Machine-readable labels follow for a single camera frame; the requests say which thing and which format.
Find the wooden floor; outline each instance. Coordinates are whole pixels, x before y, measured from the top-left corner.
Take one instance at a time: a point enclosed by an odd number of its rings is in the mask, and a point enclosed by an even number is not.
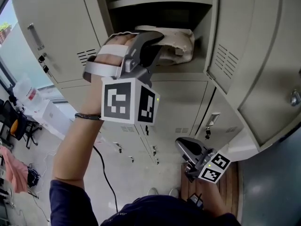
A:
[[[200,195],[201,190],[199,184],[194,180],[192,183],[184,174],[185,166],[182,165],[181,175],[181,198],[187,200],[193,194]],[[217,182],[223,201],[225,202],[229,212],[237,217],[238,212],[238,165],[232,162],[227,171]]]

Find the towel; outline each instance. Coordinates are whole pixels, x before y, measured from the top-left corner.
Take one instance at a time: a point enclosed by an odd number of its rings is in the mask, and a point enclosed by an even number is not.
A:
[[[158,31],[164,34],[164,38],[153,45],[162,45],[159,65],[174,65],[189,62],[193,56],[194,34],[190,29],[158,28],[141,25],[137,30]]]
[[[4,146],[0,146],[6,166],[6,180],[11,182],[15,193],[27,192],[27,166],[16,159]]]

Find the black bracelet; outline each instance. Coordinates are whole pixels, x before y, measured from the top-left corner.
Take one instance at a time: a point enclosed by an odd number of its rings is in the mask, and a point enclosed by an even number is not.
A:
[[[85,114],[81,114],[81,113],[76,113],[75,118],[79,117],[82,119],[87,119],[87,120],[93,120],[93,121],[100,121],[102,119],[102,115],[85,115]]]

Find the chair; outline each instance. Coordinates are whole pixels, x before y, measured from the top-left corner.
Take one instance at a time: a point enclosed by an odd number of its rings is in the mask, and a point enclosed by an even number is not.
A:
[[[17,112],[7,100],[3,106],[0,106],[0,122],[11,128],[16,120],[18,120],[18,126],[13,136],[19,141],[26,135],[27,140],[25,140],[27,149],[30,149],[30,146],[28,146],[30,139],[35,145],[38,145],[32,136],[37,130],[42,130],[42,127],[38,126],[37,128],[34,128],[38,123],[36,121],[28,120],[24,114]]]

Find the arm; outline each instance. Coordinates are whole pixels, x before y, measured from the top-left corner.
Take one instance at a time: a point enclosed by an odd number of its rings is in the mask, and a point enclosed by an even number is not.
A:
[[[229,213],[226,205],[222,201],[220,192],[214,183],[198,179],[197,183],[201,186],[202,200],[204,210],[210,213],[214,218]]]
[[[130,45],[132,35],[118,36],[108,44]],[[122,58],[112,55],[99,55],[95,62],[120,66]],[[88,96],[80,112],[83,114],[100,114],[102,103],[102,80],[93,75]],[[59,146],[54,158],[52,178],[84,188],[84,175],[90,160],[93,144],[103,121],[76,118],[65,139]]]

